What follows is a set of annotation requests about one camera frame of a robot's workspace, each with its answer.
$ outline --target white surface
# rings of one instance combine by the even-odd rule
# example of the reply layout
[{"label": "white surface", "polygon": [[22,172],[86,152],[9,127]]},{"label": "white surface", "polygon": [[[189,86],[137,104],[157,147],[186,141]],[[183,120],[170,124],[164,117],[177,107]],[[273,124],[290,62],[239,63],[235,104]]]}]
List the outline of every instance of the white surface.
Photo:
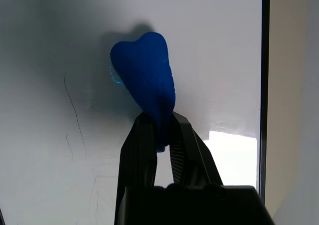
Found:
[{"label": "white surface", "polygon": [[257,139],[210,132],[205,141],[224,185],[257,188]]},{"label": "white surface", "polygon": [[298,174],[280,204],[277,225],[319,224],[319,4],[309,0],[307,53],[303,84],[303,113]]},{"label": "white surface", "polygon": [[259,134],[261,0],[0,0],[0,15],[7,225],[112,224],[119,150],[140,110],[107,54],[149,27],[168,43],[175,110],[202,139]]}]

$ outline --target bright light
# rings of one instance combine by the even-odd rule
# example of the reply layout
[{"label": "bright light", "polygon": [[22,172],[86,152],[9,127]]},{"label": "bright light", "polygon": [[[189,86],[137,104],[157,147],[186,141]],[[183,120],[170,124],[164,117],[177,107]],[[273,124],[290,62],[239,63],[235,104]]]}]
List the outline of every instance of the bright light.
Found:
[{"label": "bright light", "polygon": [[204,141],[209,148],[224,185],[257,183],[257,139],[209,132]]}]

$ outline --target beige wall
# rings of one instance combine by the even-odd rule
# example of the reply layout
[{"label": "beige wall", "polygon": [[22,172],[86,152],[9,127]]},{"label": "beige wall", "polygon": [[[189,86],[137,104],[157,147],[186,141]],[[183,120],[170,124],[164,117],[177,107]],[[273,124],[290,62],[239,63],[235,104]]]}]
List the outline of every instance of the beige wall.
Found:
[{"label": "beige wall", "polygon": [[308,3],[270,3],[266,207],[273,216],[298,175]]}]

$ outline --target black frame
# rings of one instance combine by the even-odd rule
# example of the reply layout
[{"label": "black frame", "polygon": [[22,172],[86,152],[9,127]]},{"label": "black frame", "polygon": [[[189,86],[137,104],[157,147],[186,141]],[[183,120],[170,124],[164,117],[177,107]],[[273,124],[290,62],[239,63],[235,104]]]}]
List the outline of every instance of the black frame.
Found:
[{"label": "black frame", "polygon": [[268,112],[268,71],[269,71],[269,17],[270,0],[262,0],[261,39],[261,100],[260,100],[260,143],[259,143],[259,196],[265,203],[266,153],[267,153],[267,112]]}]

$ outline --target blue object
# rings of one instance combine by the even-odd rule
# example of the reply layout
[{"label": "blue object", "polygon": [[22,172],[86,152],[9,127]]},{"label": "blue object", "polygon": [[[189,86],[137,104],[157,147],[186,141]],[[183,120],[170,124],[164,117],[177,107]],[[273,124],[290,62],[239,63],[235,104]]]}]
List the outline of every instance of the blue object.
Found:
[{"label": "blue object", "polygon": [[134,42],[121,41],[111,50],[111,61],[125,87],[157,126],[157,151],[168,145],[168,126],[174,106],[174,81],[164,37],[145,33]]}]

